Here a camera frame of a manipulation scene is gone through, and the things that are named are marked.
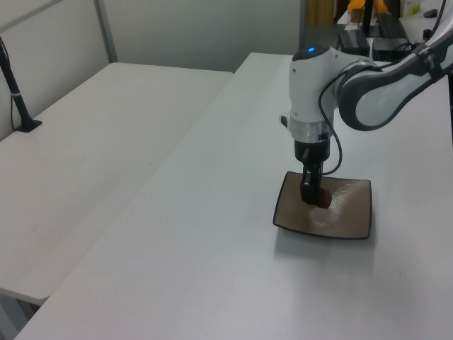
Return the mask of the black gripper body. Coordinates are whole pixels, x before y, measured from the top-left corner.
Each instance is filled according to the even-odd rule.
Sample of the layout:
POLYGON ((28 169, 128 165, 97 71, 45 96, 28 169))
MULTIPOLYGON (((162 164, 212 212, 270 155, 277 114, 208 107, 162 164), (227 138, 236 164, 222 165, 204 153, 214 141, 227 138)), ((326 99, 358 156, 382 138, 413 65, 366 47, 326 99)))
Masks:
POLYGON ((317 143, 304 143, 294 141, 294 154, 296 159, 304 166, 319 167, 330 156, 330 140, 317 143))

